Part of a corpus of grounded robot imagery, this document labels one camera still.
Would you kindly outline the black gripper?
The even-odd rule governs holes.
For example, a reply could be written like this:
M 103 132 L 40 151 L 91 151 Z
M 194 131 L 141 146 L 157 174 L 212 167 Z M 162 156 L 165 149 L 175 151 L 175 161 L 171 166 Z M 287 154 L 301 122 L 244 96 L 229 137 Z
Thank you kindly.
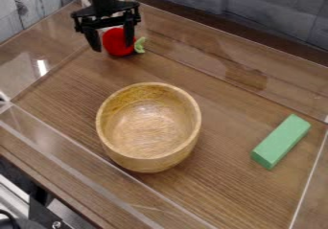
M 134 44 L 134 26 L 141 21 L 139 3 L 135 1 L 115 1 L 107 11 L 96 12 L 94 5 L 74 11 L 71 18 L 75 22 L 75 30 L 84 33 L 86 39 L 94 51 L 102 50 L 102 42 L 98 29 L 122 26 L 125 30 L 126 46 Z

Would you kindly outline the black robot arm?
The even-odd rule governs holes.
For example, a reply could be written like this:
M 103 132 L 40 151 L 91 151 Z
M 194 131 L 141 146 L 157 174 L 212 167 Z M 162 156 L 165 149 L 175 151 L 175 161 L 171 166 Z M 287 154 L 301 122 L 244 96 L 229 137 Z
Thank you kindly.
M 134 44 L 134 26 L 141 22 L 139 3 L 120 0 L 91 0 L 91 5 L 71 13 L 75 31 L 84 34 L 94 51 L 102 50 L 99 29 L 123 26 L 125 43 Z

